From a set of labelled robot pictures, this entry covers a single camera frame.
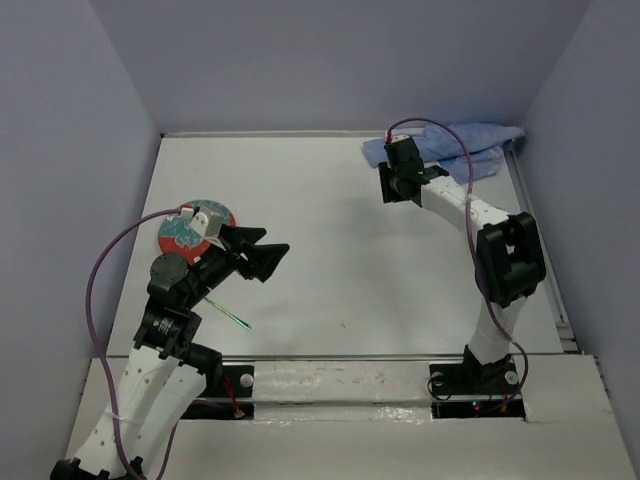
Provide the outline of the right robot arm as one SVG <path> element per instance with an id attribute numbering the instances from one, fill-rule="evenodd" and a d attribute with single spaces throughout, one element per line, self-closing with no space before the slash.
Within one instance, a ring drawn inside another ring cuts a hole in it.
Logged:
<path id="1" fill-rule="evenodd" d="M 425 166 L 409 136 L 394 137 L 384 150 L 387 160 L 378 167 L 384 202 L 411 201 L 463 231 L 482 296 L 462 361 L 431 368 L 431 395 L 447 401 L 453 396 L 518 393 L 521 376 L 510 354 L 513 331 L 526 300 L 546 277 L 534 217 L 493 207 L 442 167 Z"/>

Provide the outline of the blue printed cloth placemat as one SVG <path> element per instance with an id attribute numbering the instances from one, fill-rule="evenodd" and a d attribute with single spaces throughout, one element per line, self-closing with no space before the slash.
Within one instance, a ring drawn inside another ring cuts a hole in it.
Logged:
<path id="1" fill-rule="evenodd" d="M 468 123 L 453 124 L 450 128 L 461 138 L 470 153 L 475 180 L 498 174 L 505 160 L 504 146 L 525 136 L 525 130 L 518 126 Z M 428 124 L 422 129 L 414 127 L 395 130 L 394 134 L 408 134 L 415 141 L 426 165 L 437 163 L 458 183 L 468 181 L 468 165 L 462 147 L 441 127 Z"/>

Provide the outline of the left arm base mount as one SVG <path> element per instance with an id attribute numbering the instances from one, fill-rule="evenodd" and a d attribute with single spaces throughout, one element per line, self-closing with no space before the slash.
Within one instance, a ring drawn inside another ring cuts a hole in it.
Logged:
<path id="1" fill-rule="evenodd" d="M 225 364 L 219 378 L 207 380 L 204 391 L 182 415 L 183 420 L 250 420 L 254 416 L 252 364 Z"/>

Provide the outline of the iridescent fork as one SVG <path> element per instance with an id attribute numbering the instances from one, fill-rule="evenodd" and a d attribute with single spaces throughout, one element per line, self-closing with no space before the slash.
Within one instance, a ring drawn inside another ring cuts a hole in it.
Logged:
<path id="1" fill-rule="evenodd" d="M 226 317 L 230 318 L 232 321 L 234 321 L 237 325 L 241 326 L 243 329 L 248 330 L 248 331 L 250 331 L 252 329 L 252 326 L 248 322 L 246 322 L 245 320 L 243 320 L 239 316 L 235 315 L 233 312 L 229 311 L 228 309 L 223 307 L 221 304 L 215 302 L 211 298 L 205 297 L 204 301 L 207 304 L 209 304 L 210 306 L 212 306 L 213 308 L 215 308 L 218 312 L 220 312 L 223 315 L 225 315 Z"/>

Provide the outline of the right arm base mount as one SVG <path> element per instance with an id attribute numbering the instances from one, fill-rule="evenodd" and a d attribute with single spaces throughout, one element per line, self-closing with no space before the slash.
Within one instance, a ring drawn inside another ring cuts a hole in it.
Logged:
<path id="1" fill-rule="evenodd" d="M 427 391 L 434 420 L 516 418 L 524 420 L 519 375 L 513 361 L 487 376 L 469 377 L 461 363 L 429 366 Z"/>

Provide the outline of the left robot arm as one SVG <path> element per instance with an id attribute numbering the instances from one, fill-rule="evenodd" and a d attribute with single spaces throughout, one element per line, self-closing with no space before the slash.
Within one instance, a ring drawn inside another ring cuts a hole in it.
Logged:
<path id="1" fill-rule="evenodd" d="M 266 282 L 290 247 L 261 244 L 263 228 L 224 225 L 219 245 L 195 262 L 176 252 L 150 267 L 148 300 L 119 381 L 92 432 L 54 479 L 142 478 L 182 415 L 223 377 L 220 352 L 194 343 L 202 322 L 195 306 L 231 274 Z"/>

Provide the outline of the red and teal plate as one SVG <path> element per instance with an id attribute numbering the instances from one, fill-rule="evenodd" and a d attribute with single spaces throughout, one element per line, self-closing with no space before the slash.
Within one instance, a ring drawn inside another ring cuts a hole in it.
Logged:
<path id="1" fill-rule="evenodd" d="M 224 204 L 206 199 L 191 200 L 187 205 L 193 208 L 207 208 L 223 217 L 224 223 L 235 226 L 236 217 Z M 158 245 L 162 253 L 179 253 L 189 264 L 198 260 L 211 246 L 211 243 L 203 240 L 192 229 L 188 222 L 176 216 L 167 216 L 159 228 Z"/>

